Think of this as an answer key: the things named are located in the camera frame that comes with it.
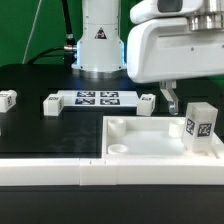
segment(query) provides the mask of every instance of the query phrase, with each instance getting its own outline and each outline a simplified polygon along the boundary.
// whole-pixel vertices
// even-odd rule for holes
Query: white platform edge
[[[79,159],[0,159],[0,186],[79,185]]]

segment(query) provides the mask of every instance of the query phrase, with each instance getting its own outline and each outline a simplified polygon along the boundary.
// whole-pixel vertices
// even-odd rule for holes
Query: white block
[[[189,103],[182,142],[188,149],[207,153],[211,148],[218,110],[208,103]]]
[[[80,185],[116,185],[116,160],[80,159]]]
[[[143,94],[137,102],[137,115],[150,117],[155,109],[156,96]]]
[[[13,90],[0,92],[0,112],[6,113],[16,104],[17,93]]]
[[[79,159],[1,159],[0,186],[79,185]]]
[[[64,97],[50,94],[44,101],[44,116],[58,116],[64,108]]]

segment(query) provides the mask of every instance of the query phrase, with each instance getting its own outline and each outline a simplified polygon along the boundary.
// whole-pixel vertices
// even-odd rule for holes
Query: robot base
[[[121,69],[114,72],[93,72],[73,68],[72,73],[89,79],[114,79],[122,76],[124,73],[127,74],[127,70]]]

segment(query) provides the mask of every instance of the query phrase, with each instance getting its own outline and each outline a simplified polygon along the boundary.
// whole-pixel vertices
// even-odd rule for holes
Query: white plastic fixture
[[[120,0],[82,0],[83,36],[72,68],[85,72],[115,72],[126,68],[119,38]]]
[[[124,136],[109,134],[108,121],[113,119],[126,121]],[[115,163],[116,184],[224,184],[223,143],[213,134],[207,154],[187,150],[181,142],[184,121],[181,117],[104,117],[102,160]],[[177,126],[171,127],[175,129],[171,136],[173,124]],[[106,173],[95,175],[108,178],[111,174]],[[92,182],[87,175],[82,179]]]

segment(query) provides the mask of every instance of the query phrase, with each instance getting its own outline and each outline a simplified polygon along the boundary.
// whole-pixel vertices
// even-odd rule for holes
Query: black table surface
[[[207,78],[180,80],[180,114],[188,102],[208,102],[219,109],[215,132],[224,136],[224,95]],[[8,65],[0,69],[0,90],[17,92],[17,104],[0,114],[0,158],[100,158],[104,115],[136,116],[136,108],[65,107],[59,117],[43,116],[43,101],[58,90],[137,91],[157,96],[153,116],[170,116],[158,83],[134,84],[125,72],[110,80],[72,74],[60,65]]]
[[[179,80],[184,116],[188,102],[218,110],[215,132],[224,139],[223,90],[207,78]],[[136,85],[125,73],[89,80],[60,65],[7,65],[0,90],[17,91],[17,104],[0,114],[0,158],[100,158],[104,115],[135,116],[135,108],[65,107],[43,116],[43,100],[58,90],[125,90],[157,96],[153,116],[170,116],[158,83]],[[0,187],[0,223],[224,223],[223,186]]]

